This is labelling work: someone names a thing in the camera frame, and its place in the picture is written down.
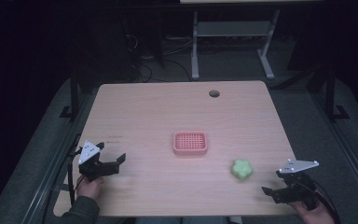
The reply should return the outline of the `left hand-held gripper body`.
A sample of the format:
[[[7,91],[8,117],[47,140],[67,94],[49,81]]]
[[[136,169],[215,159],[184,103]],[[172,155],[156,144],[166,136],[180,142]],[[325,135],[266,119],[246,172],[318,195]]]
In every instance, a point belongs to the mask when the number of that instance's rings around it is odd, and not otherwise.
[[[116,161],[101,162],[101,151],[91,141],[86,140],[80,149],[78,159],[79,173],[85,176],[89,181],[98,177],[115,175],[119,173],[119,166]]]

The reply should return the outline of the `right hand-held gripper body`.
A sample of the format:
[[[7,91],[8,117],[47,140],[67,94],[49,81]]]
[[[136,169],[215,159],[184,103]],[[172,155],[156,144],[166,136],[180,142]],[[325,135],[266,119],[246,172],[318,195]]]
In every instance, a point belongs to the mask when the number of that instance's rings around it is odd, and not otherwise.
[[[313,210],[316,207],[314,199],[316,187],[305,171],[318,165],[317,161],[288,159],[287,163],[277,171],[277,176],[286,184],[287,193],[285,195],[291,197],[290,203],[302,202],[308,210]]]

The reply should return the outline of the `person's left hand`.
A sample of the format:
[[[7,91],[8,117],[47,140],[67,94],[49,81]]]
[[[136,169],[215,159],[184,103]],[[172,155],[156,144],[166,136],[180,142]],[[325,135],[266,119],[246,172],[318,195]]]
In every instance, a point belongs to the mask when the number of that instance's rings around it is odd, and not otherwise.
[[[88,197],[92,200],[97,200],[101,186],[104,183],[102,177],[98,177],[93,181],[89,181],[85,176],[81,175],[76,182],[76,194],[78,196]]]

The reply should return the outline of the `person's right hand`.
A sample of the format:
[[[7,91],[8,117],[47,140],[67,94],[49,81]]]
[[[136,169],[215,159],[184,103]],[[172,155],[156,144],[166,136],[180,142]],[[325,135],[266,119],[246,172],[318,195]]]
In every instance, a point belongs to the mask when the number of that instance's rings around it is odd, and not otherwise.
[[[335,224],[331,213],[319,198],[316,198],[316,207],[313,210],[308,210],[302,202],[293,202],[289,205],[305,224]]]

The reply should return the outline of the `green flower-shaped soap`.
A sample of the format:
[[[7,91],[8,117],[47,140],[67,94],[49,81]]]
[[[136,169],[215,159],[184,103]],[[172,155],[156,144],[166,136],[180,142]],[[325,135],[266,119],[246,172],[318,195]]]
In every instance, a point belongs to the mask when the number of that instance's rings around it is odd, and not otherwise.
[[[235,160],[231,165],[230,172],[239,180],[243,180],[253,173],[253,168],[247,160]]]

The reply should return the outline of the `black metal stand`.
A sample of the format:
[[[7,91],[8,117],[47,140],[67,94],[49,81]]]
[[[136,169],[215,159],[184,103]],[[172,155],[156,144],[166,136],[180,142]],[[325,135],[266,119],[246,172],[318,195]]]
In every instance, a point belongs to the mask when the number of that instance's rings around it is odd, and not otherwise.
[[[335,104],[336,76],[330,64],[325,64],[324,78],[324,112],[326,116],[335,122],[337,119],[349,119],[349,115],[342,105]]]
[[[79,101],[78,101],[78,82],[77,82],[77,70],[73,69],[70,77],[70,104],[62,109],[60,114],[61,118],[74,121],[78,114]]]

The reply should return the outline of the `pink slotted soap dish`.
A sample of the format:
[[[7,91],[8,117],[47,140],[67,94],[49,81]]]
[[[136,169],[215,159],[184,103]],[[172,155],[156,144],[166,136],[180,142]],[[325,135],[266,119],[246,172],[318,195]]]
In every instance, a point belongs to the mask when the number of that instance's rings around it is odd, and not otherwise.
[[[205,132],[177,132],[172,146],[177,156],[202,156],[208,150],[207,136]]]

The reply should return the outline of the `white metal desk frame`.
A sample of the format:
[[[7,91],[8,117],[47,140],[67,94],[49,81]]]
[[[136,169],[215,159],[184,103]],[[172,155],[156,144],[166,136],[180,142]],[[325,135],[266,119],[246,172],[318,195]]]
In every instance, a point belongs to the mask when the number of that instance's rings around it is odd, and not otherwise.
[[[199,21],[198,12],[193,16],[191,78],[200,78],[198,59],[198,40],[201,37],[264,37],[264,45],[257,50],[257,55],[268,80],[275,78],[268,60],[269,45],[274,35],[280,10],[273,12],[269,21]]]

